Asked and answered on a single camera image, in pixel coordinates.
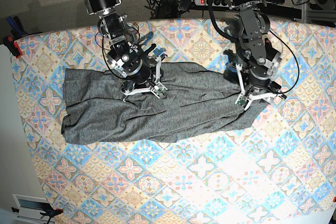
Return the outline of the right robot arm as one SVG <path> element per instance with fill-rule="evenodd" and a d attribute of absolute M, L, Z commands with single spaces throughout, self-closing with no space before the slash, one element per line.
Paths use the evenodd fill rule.
<path fill-rule="evenodd" d="M 166 96 L 167 87 L 161 82 L 164 49 L 156 44 L 142 48 L 142 37 L 137 26 L 126 22 L 126 15 L 118 15 L 115 7 L 121 0 L 84 0 L 87 12 L 98 15 L 98 33 L 101 35 L 103 59 L 111 74 L 122 80 L 120 91 L 125 97 L 152 93 L 157 98 Z"/>

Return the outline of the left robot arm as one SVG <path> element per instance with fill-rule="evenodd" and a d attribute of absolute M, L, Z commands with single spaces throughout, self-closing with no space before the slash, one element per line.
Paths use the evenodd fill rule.
<path fill-rule="evenodd" d="M 266 6 L 267 0 L 223 1 L 229 9 L 238 12 L 236 30 L 230 33 L 220 29 L 216 23 L 213 10 L 215 0 L 207 0 L 207 5 L 215 30 L 236 46 L 235 51 L 224 52 L 238 76 L 240 94 L 235 103 L 247 110 L 254 101 L 270 103 L 276 97 L 285 99 L 286 96 L 280 90 L 281 85 L 274 81 L 281 63 L 281 53 L 267 37 L 270 31 L 269 18 L 257 6 Z"/>

